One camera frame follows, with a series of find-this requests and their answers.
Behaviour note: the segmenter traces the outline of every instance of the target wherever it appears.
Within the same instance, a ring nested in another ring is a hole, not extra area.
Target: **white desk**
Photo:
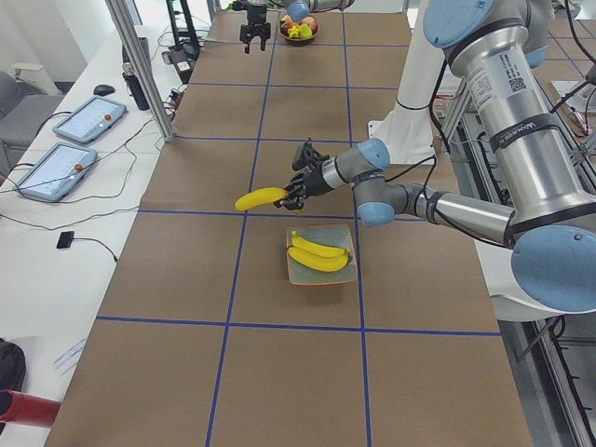
[[[150,42],[151,54],[162,29],[140,27],[139,36]],[[98,84],[109,84],[116,92],[108,98],[122,102],[128,112],[90,147],[100,156],[112,152],[132,136],[148,119],[128,95],[122,78],[122,52],[114,31],[87,69],[62,101],[58,111],[73,111],[92,96]],[[153,74],[162,98],[181,82],[171,66],[163,63],[157,51]],[[23,156],[21,163],[37,161],[56,141],[52,127],[60,117],[50,120]],[[44,204],[24,199],[16,193],[0,194],[0,213],[31,224],[48,227],[68,224],[98,213],[129,209],[139,204],[159,157],[155,144],[160,134],[155,123],[129,143],[138,160],[121,196],[110,199],[88,199],[76,204]],[[117,194],[133,156],[125,149],[97,164],[66,200],[84,196]],[[15,170],[16,181],[26,169]],[[0,191],[10,190],[6,181]],[[93,237],[105,243],[116,255],[122,251],[136,212],[122,212],[93,219],[68,229],[75,237]],[[75,368],[64,375],[54,369],[53,361],[63,352],[87,337],[105,290],[115,269],[110,253],[95,242],[75,241],[66,251],[56,250],[62,230],[33,229],[0,218],[0,337],[14,341],[25,352],[27,375],[23,392],[48,399],[62,400]],[[38,427],[7,425],[0,436],[3,447],[34,447],[44,444],[49,430]]]

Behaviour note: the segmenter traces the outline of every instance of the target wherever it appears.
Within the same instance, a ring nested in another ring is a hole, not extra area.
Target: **computer mouse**
[[[98,96],[105,96],[115,92],[115,88],[107,84],[99,84],[93,89],[93,94]]]

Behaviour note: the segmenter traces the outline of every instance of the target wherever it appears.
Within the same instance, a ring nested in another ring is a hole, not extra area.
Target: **red mug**
[[[0,391],[0,422],[52,427],[60,406],[55,400],[4,389]]]

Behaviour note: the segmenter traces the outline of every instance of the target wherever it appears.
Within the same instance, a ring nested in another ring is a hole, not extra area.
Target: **blue joint cap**
[[[377,169],[386,169],[389,166],[389,151],[385,143],[378,138],[371,138],[358,144],[358,149]]]
[[[423,29],[430,45],[448,48],[468,37],[486,18],[494,0],[431,0]]]
[[[539,303],[562,312],[596,309],[596,235],[568,225],[528,231],[511,254],[521,288]]]
[[[308,5],[300,0],[292,3],[286,9],[292,21],[300,21],[302,19],[305,19],[306,16],[308,16],[308,14],[310,13],[310,11],[308,10]]]
[[[395,219],[395,210],[388,203],[367,202],[358,207],[358,215],[366,227],[389,224]]]
[[[544,62],[544,59],[546,57],[547,57],[547,46],[544,46],[539,49],[535,49],[534,51],[530,51],[529,53],[526,53],[526,55],[525,55],[525,59],[528,61],[530,68],[536,68],[537,66],[542,64],[542,62]]]

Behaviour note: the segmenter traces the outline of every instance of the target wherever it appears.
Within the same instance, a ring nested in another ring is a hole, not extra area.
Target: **yellow banana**
[[[261,205],[269,205],[288,196],[288,191],[282,188],[261,188],[249,192],[239,198],[234,204],[237,211],[246,211]]]
[[[342,254],[334,258],[323,258],[298,247],[289,247],[288,254],[297,263],[319,272],[337,272],[344,268],[350,260],[348,250],[344,250]]]
[[[300,236],[297,231],[291,232],[291,244],[294,247],[310,251],[311,253],[323,258],[334,258],[335,256],[341,256],[344,254],[344,251],[347,250],[340,247],[318,244],[317,242],[313,242]]]

